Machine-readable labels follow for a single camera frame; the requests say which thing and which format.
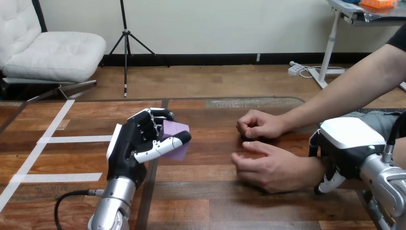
purple block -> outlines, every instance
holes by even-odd
[[[182,131],[185,131],[185,130],[190,132],[188,125],[164,120],[161,131],[159,132],[158,140],[162,140],[164,138],[171,137],[171,136],[173,136],[177,133],[180,133]],[[186,151],[188,150],[188,147],[189,147],[189,143],[190,142],[180,146],[177,149],[174,149],[174,150],[164,154],[163,157],[173,159],[176,161],[184,160]]]

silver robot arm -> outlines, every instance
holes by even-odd
[[[191,140],[187,131],[157,140],[164,119],[173,120],[173,113],[151,108],[130,117],[126,124],[116,126],[107,150],[107,186],[89,220],[88,230],[128,230],[134,194],[146,175],[144,162]]]
[[[392,162],[395,136],[405,117],[403,113],[397,119],[386,142],[358,118],[325,121],[310,138],[309,156],[317,156],[320,147],[321,156],[333,164],[316,194],[328,193],[346,179],[362,180],[372,194],[367,208],[378,229],[406,230],[406,171]]]

white wall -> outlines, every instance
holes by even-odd
[[[40,0],[49,31],[123,30],[119,0]],[[325,0],[124,0],[128,29],[159,54],[324,52],[334,14]],[[373,52],[397,27],[340,21],[334,52]],[[147,53],[130,40],[133,53]],[[115,53],[124,53],[124,44]]]

orange object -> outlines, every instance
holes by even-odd
[[[393,8],[397,4],[397,0],[361,0],[361,5],[371,6],[374,8]]]

power strip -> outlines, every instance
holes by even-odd
[[[288,73],[290,75],[299,75],[299,73],[304,69],[304,67],[300,64],[295,64],[294,66],[288,69]]]

